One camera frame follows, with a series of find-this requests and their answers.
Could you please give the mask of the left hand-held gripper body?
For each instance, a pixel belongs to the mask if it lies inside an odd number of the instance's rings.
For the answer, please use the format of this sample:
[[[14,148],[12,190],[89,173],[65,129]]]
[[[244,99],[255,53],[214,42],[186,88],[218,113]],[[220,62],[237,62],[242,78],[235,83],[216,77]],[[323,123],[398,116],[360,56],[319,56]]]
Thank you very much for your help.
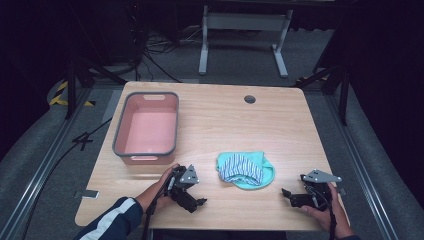
[[[198,183],[199,179],[193,165],[178,166],[171,172],[167,183],[167,195],[180,207],[193,213],[200,205],[200,200],[192,197],[187,190]]]

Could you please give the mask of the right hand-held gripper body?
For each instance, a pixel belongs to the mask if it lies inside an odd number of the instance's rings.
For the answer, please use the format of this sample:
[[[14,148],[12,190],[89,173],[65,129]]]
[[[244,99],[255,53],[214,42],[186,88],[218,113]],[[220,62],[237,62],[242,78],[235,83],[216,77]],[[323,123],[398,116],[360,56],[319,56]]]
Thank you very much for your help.
[[[332,201],[330,189],[327,184],[341,182],[342,178],[314,169],[308,174],[301,174],[300,180],[304,184],[306,193],[292,194],[290,199],[299,201],[300,207],[306,205],[324,211],[329,208]]]

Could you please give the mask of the teal cloth with striped part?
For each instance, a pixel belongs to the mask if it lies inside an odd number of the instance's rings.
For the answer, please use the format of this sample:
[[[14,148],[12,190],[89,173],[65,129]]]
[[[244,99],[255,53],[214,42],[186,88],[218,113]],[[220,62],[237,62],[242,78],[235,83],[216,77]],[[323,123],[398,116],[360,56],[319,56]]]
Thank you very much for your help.
[[[222,181],[243,190],[262,189],[275,178],[275,167],[263,151],[222,152],[216,170]]]

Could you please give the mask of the pink basket with grey rim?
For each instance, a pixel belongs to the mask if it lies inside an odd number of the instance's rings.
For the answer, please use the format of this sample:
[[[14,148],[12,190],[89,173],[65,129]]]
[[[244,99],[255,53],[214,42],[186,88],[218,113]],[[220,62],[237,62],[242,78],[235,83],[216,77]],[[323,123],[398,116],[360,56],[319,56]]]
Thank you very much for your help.
[[[167,165],[175,157],[179,96],[133,92],[123,105],[113,152],[127,165]]]

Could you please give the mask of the person's right hand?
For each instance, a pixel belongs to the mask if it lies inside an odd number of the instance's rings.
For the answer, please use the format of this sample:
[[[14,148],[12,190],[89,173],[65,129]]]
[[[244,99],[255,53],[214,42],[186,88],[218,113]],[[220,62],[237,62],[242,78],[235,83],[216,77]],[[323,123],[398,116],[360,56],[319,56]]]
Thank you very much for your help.
[[[332,196],[330,208],[325,211],[319,211],[313,207],[304,205],[301,207],[301,210],[308,216],[314,218],[334,240],[355,235],[350,227],[345,210],[339,202],[336,188],[331,183],[328,183],[327,186]]]

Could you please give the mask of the person's left hand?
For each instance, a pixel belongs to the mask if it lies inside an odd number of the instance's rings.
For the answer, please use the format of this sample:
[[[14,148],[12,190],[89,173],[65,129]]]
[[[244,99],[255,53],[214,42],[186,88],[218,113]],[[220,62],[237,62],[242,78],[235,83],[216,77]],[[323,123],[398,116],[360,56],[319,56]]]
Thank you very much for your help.
[[[156,196],[156,209],[162,209],[173,203],[173,200],[169,196],[163,194],[162,186],[167,182],[168,177],[172,171],[177,168],[179,164],[174,164],[169,167],[160,177],[158,181],[149,186],[141,194],[136,197],[136,201],[141,205],[144,212],[147,211],[147,208],[151,205]]]

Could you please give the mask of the grey tape piece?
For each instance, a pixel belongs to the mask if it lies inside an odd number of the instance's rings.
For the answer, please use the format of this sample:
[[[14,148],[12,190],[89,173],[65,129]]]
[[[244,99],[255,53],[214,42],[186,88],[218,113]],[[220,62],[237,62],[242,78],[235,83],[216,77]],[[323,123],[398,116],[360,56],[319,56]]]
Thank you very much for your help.
[[[78,190],[74,193],[73,197],[76,199],[96,199],[99,195],[99,192],[96,190]]]

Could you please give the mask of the black metal stand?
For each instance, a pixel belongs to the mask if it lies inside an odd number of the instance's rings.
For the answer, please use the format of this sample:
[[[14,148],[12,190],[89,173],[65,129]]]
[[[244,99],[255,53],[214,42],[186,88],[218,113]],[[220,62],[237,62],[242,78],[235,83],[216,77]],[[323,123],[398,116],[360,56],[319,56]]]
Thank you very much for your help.
[[[94,69],[100,75],[111,79],[119,85],[125,85],[127,83],[126,80],[119,77],[117,74],[89,61],[88,59],[80,56],[73,57],[69,61],[66,71],[66,80],[68,83],[68,107],[66,119],[70,119],[77,108],[76,81],[79,81],[83,88],[91,88],[95,83],[90,69]]]
[[[301,77],[293,85],[293,88],[302,89],[324,77],[327,78],[321,87],[321,92],[324,95],[333,95],[337,89],[340,89],[338,116],[341,123],[346,126],[346,112],[349,92],[349,75],[347,68],[343,65],[332,66],[325,68],[309,77]]]

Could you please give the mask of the black tape cross mark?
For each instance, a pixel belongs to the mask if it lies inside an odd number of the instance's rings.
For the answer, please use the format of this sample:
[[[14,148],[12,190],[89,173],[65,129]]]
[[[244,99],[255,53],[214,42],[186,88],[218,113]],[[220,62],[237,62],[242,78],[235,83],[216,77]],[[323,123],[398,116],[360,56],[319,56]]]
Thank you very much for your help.
[[[92,139],[90,138],[91,134],[88,132],[84,132],[83,134],[79,135],[78,137],[76,137],[75,139],[72,140],[72,142],[75,145],[79,145],[80,146],[80,150],[84,151],[86,148],[86,145],[88,143],[92,142]]]

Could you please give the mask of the yellow black hazard tape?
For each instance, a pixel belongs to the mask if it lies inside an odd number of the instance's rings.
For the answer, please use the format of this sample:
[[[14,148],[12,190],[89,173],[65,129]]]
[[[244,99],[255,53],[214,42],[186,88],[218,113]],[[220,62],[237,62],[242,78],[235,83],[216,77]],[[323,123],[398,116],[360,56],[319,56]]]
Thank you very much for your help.
[[[62,96],[68,87],[68,82],[66,80],[63,80],[59,86],[57,87],[56,92],[54,93],[53,97],[51,98],[49,104],[50,105],[63,105],[67,106],[68,101],[63,99]]]

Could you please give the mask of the aluminium floor rail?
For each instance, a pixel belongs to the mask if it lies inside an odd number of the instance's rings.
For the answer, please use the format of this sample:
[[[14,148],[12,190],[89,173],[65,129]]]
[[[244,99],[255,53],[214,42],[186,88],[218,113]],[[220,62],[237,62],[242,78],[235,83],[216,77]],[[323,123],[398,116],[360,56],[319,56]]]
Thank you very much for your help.
[[[355,172],[359,184],[364,192],[367,203],[376,220],[377,226],[384,240],[399,240],[399,237],[394,229],[394,226],[386,212],[379,193],[377,192],[374,183],[367,172],[362,161],[359,151],[353,141],[353,138],[348,128],[342,123],[339,118],[338,105],[331,96],[324,97],[325,102],[331,112],[331,115],[336,122],[337,129],[342,135],[344,143],[347,145],[349,156],[352,162],[352,168]]]
[[[21,226],[29,221],[34,211],[36,202],[43,190],[49,176],[59,162],[59,151],[62,148],[65,137],[68,135],[76,115],[83,108],[85,101],[90,96],[91,89],[83,88],[77,95],[77,108],[70,119],[62,122],[53,142],[35,171],[33,177],[27,184],[23,195],[14,208],[11,216],[0,232],[0,240],[13,240]]]

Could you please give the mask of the grey metal desk frame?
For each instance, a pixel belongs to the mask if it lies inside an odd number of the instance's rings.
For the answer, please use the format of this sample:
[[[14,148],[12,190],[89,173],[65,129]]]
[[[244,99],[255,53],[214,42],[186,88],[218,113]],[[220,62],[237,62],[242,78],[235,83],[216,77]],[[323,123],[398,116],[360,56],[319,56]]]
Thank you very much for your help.
[[[280,38],[276,44],[272,45],[272,52],[282,78],[288,77],[288,71],[281,53],[282,47],[289,30],[293,11],[287,10],[282,15],[267,14],[239,14],[239,13],[216,13],[211,12],[209,7],[203,7],[202,16],[202,47],[198,73],[207,73],[208,63],[208,31],[209,30],[249,30],[249,31],[269,31],[279,32]]]

